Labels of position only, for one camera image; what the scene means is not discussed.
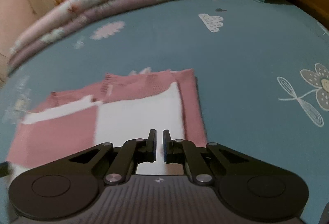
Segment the pink and white knit sweater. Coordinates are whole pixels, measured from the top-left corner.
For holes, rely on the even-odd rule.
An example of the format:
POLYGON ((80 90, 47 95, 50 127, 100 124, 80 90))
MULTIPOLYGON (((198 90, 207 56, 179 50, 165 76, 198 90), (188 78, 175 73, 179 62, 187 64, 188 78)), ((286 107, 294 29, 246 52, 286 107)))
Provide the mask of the pink and white knit sweater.
POLYGON ((82 89, 51 93, 19 121, 7 155, 9 173, 16 177, 105 142, 120 147, 152 129, 206 145, 192 69, 107 74, 82 89))

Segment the teal floral bed sheet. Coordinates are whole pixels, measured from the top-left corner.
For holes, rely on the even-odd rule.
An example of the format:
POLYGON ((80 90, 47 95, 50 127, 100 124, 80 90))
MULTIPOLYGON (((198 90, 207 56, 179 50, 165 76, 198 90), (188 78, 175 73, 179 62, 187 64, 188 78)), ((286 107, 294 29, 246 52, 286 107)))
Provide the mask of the teal floral bed sheet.
POLYGON ((206 134, 300 175, 303 212, 318 223, 328 204, 328 31, 288 3, 177 0, 91 23, 47 47, 1 89, 1 160, 20 117, 52 92, 79 89, 106 73, 192 68, 206 134))

